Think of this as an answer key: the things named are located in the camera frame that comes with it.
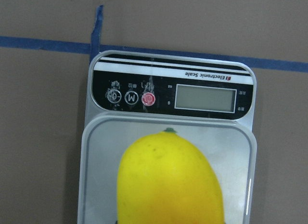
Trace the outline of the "silver electronic kitchen scale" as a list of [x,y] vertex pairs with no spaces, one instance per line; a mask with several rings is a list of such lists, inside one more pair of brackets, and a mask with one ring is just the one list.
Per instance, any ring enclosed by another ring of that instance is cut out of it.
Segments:
[[95,56],[78,223],[249,223],[256,84],[237,62],[126,51]]

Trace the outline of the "yellow mango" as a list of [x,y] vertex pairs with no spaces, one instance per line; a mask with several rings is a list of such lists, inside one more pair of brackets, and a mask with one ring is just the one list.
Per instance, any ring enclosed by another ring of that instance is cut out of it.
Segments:
[[124,152],[117,175],[120,224],[222,224],[222,191],[202,152],[172,128]]

